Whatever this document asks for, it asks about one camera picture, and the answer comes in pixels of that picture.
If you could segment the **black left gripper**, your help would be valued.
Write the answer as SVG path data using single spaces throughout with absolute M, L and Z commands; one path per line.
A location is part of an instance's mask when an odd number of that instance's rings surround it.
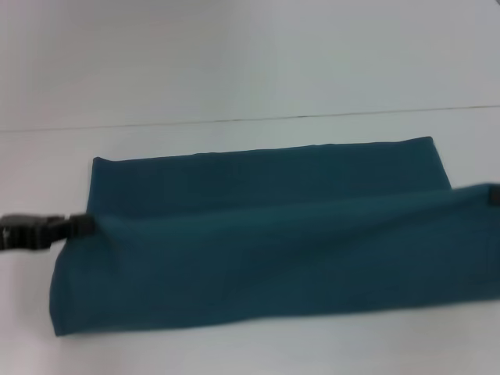
M 34 216 L 11 214 L 1 217 L 1 250 L 43 251 L 62 239 L 82 238 L 96 231 L 90 214 Z

